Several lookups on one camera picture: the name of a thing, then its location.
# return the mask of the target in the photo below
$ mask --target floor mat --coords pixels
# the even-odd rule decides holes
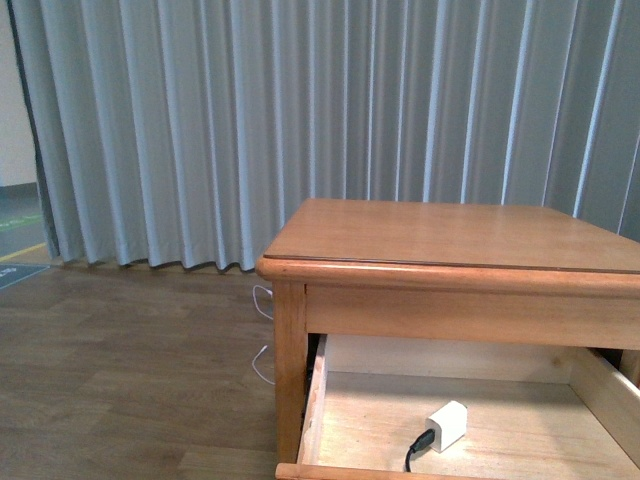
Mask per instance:
[[[0,263],[0,290],[47,270],[49,265]]]

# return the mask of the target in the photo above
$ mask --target baseboard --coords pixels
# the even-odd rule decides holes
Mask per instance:
[[[0,187],[0,198],[30,197],[37,194],[38,185],[35,182]]]

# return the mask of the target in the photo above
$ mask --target white wall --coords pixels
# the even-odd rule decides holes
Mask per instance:
[[[0,187],[36,181],[35,149],[24,105],[7,2],[0,1]]]

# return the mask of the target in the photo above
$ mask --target table leg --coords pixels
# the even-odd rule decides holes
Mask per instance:
[[[636,387],[640,387],[640,350],[625,350],[622,352],[620,371]]]
[[[305,401],[305,286],[273,284],[278,461],[295,463]]]

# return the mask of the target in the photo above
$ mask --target table top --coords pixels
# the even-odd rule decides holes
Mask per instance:
[[[640,275],[640,244],[531,206],[309,199],[263,256]]]

